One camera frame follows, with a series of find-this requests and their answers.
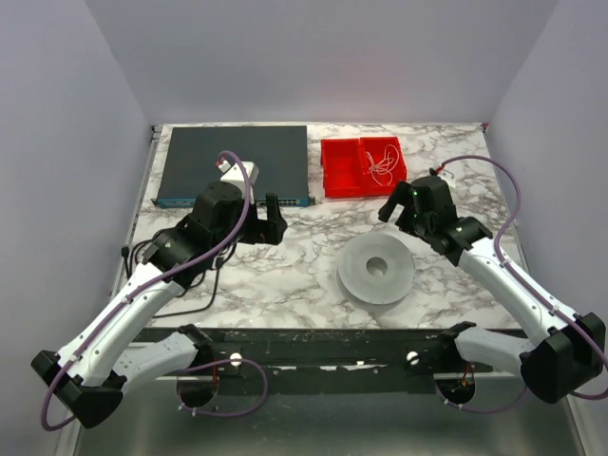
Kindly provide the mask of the grey perforated cable spool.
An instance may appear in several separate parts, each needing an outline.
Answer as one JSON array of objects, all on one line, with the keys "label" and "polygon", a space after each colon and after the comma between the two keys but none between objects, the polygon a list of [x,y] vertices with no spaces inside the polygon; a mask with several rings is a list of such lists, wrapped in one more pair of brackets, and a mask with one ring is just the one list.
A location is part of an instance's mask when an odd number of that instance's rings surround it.
[{"label": "grey perforated cable spool", "polygon": [[416,268],[409,248],[384,233],[350,239],[337,256],[336,279],[343,295],[363,306],[394,306],[414,284]]}]

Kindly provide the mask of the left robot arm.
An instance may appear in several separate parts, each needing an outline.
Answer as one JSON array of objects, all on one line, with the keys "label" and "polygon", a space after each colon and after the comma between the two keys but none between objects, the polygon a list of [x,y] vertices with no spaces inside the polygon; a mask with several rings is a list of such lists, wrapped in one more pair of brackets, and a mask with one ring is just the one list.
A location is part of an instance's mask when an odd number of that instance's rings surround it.
[{"label": "left robot arm", "polygon": [[175,226],[158,232],[124,287],[99,315],[58,351],[40,351],[31,366],[47,384],[40,413],[48,422],[51,399],[57,398],[78,420],[94,428],[108,418],[125,394],[168,373],[216,374],[223,360],[212,341],[193,326],[135,354],[126,354],[134,338],[156,313],[212,268],[226,248],[238,243],[277,245],[287,229],[278,198],[265,198],[266,218],[257,214],[250,186],[226,181],[210,183],[192,211]]}]

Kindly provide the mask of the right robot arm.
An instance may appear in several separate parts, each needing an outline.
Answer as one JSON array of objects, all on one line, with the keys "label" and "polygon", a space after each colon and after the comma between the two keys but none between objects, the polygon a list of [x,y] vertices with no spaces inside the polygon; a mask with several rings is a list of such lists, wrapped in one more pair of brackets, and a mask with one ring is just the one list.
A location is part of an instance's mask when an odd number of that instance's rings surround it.
[{"label": "right robot arm", "polygon": [[402,209],[395,221],[400,231],[421,239],[480,282],[525,334],[509,336],[460,323],[442,335],[448,352],[520,377],[548,404],[602,373],[603,321],[560,303],[503,253],[482,223],[458,216],[444,180],[427,176],[411,183],[399,181],[379,210],[379,219],[388,221],[397,207]]}]

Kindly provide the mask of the right red plastic bin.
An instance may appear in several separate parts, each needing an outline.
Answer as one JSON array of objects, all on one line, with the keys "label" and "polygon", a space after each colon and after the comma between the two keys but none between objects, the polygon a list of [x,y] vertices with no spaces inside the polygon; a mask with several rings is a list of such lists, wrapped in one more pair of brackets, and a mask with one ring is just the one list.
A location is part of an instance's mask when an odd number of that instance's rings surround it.
[{"label": "right red plastic bin", "polygon": [[360,139],[364,195],[389,195],[398,181],[405,181],[408,169],[397,137]]}]

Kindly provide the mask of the red plastic bin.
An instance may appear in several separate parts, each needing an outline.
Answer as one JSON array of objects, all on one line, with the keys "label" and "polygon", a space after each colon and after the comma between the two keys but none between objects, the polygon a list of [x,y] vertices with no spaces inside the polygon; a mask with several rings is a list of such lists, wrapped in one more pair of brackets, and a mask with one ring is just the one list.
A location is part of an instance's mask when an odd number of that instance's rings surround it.
[{"label": "red plastic bin", "polygon": [[358,139],[321,141],[323,189],[328,199],[362,198],[365,196]]},{"label": "red plastic bin", "polygon": [[364,195],[389,195],[398,181],[405,181],[408,169],[397,137],[360,139]]}]

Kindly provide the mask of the left red plastic bin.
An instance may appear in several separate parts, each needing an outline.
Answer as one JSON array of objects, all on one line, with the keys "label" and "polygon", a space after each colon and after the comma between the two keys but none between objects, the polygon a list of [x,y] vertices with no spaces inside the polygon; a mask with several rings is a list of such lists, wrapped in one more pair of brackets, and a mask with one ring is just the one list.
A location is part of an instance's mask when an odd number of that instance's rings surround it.
[{"label": "left red plastic bin", "polygon": [[323,189],[328,199],[362,198],[365,196],[358,139],[321,141]]}]

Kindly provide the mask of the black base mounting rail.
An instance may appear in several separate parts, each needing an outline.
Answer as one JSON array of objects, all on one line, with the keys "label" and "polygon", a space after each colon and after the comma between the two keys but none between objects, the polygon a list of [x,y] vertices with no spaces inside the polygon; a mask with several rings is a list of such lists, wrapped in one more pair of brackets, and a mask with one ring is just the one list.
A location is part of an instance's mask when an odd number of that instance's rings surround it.
[{"label": "black base mounting rail", "polygon": [[189,405],[212,394],[329,395],[440,390],[464,403],[493,369],[462,360],[449,330],[202,329],[179,327],[202,371],[177,382]]}]

